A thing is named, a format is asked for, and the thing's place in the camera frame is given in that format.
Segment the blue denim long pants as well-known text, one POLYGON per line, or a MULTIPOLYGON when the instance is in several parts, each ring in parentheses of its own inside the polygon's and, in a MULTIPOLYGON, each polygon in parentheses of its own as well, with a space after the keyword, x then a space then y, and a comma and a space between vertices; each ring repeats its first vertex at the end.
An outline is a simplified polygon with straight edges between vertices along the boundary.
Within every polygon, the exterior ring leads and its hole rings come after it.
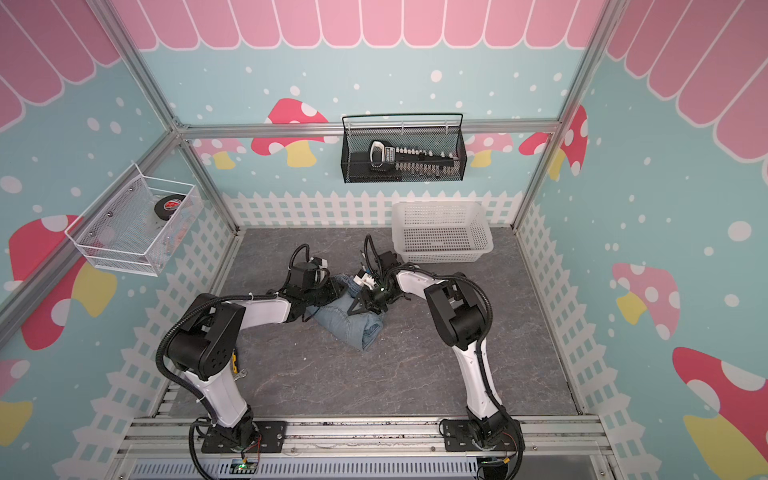
POLYGON ((335 275, 332 282, 341 288, 341 295, 328 305, 308 307, 307 312, 336 339, 367 351, 384 327, 382 316, 370 311, 349 314, 348 310, 361 292, 360 286, 345 274, 335 275))

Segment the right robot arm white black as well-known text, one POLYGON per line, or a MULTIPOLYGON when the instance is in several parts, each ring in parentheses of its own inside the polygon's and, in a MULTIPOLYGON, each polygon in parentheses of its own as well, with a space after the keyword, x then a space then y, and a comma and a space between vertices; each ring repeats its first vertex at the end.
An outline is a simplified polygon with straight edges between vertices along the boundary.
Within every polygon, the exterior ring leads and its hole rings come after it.
POLYGON ((475 448, 503 455, 479 462, 477 479, 513 479, 521 470, 525 440, 521 424, 504 407, 487 359, 493 309, 487 294, 462 273, 437 274, 395 253, 380 254, 371 235, 364 239, 363 265, 354 277, 359 287, 350 315, 382 314, 400 298, 417 297, 428 305, 435 329, 454 352, 466 391, 469 441, 475 448))

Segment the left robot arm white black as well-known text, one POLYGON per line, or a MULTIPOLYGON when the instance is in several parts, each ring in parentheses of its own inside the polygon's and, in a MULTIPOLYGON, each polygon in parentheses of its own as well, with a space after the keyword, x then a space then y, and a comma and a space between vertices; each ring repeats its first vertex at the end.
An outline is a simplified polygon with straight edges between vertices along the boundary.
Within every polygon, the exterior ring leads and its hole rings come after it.
POLYGON ((155 364, 166 379, 191 393, 207 415, 189 427, 187 442, 192 464, 204 479, 211 474, 200 462, 197 435, 245 454, 259 448, 263 439, 251 406, 244 400, 233 373, 237 340, 245 329, 308 319, 342 297, 346 285, 335 279, 327 261, 310 255, 307 244, 299 264, 289 260, 286 279, 277 290, 262 295, 198 295, 186 312, 160 340, 155 364))

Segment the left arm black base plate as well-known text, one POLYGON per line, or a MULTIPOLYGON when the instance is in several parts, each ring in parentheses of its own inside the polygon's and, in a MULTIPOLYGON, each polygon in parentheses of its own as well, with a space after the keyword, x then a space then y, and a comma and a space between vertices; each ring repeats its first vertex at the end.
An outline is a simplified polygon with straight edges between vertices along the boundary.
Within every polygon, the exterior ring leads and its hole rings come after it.
POLYGON ((286 437, 284 421, 253 421, 232 427, 210 427, 203 435, 204 454, 281 453, 286 437))

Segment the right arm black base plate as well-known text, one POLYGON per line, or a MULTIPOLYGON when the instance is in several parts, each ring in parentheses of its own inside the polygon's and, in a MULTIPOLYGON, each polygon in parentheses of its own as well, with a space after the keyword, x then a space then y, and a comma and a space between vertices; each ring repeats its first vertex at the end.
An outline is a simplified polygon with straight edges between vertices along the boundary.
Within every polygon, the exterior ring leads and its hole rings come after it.
POLYGON ((526 449, 521 423, 503 415, 483 421, 475 418, 441 419, 438 431, 448 452, 517 453, 526 449))

